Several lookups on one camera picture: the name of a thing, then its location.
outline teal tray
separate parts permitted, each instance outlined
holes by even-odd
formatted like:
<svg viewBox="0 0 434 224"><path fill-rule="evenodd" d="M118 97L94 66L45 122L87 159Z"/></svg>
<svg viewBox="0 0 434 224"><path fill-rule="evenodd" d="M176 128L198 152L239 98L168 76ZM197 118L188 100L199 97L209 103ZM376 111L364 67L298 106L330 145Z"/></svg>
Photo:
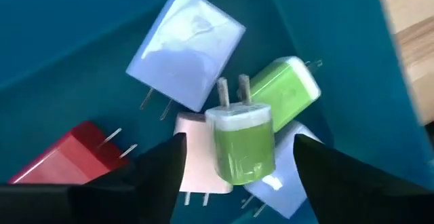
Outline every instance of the teal tray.
<svg viewBox="0 0 434 224"><path fill-rule="evenodd" d="M223 73L235 91L280 56L323 60L322 97L298 119L327 144L428 188L433 154L418 125L380 0L209 0L247 28ZM172 134L179 110L125 74L165 0L0 0L0 180L37 157L83 120L142 153ZM213 90L204 109L216 105ZM173 223L231 223L243 214L242 187L201 195ZM259 207L253 202L251 208ZM309 203L286 220L269 208L246 223L315 223Z"/></svg>

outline pink charger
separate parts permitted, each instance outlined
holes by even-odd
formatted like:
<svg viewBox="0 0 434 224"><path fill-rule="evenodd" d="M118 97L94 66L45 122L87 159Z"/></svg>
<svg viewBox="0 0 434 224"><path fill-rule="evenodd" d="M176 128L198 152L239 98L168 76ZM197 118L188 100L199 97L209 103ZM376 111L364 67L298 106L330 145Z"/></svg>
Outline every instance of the pink charger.
<svg viewBox="0 0 434 224"><path fill-rule="evenodd" d="M191 193L205 194L203 206L208 205L211 193L230 193L232 185L221 179L215 170L214 144L205 115L179 113L174 134L178 132L185 132L187 139L187 156L180 187L180 191L186 193L184 205L189 205Z"/></svg>

